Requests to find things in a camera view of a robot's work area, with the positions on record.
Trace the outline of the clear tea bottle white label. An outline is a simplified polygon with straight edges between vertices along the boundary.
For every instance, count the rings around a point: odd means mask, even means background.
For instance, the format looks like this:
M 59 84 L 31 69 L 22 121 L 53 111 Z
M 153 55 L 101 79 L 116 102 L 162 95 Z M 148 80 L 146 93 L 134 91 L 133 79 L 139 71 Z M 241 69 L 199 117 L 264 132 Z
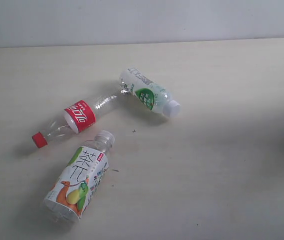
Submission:
M 82 218 L 109 168 L 108 153 L 114 143 L 115 136 L 102 130 L 76 150 L 43 200 L 56 220 L 76 223 Z

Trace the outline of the white bottle green label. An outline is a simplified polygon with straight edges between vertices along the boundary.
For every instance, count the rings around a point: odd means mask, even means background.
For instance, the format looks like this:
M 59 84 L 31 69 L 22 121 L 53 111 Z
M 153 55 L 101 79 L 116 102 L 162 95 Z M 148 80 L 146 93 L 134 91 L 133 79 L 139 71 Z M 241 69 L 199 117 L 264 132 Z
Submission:
M 172 118 L 180 112 L 180 104 L 172 98 L 164 87 L 148 79 L 142 73 L 130 67 L 119 77 L 120 85 L 125 93 L 138 98 L 151 112 Z

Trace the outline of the clear cola bottle red label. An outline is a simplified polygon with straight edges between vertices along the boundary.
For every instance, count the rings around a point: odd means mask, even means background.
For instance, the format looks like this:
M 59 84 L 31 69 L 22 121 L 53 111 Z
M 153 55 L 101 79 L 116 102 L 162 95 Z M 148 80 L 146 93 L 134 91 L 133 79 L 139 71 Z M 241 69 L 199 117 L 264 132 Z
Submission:
M 48 145 L 51 141 L 67 140 L 116 109 L 122 97 L 122 93 L 116 91 L 79 100 L 56 115 L 47 127 L 32 136 L 32 140 L 38 148 Z

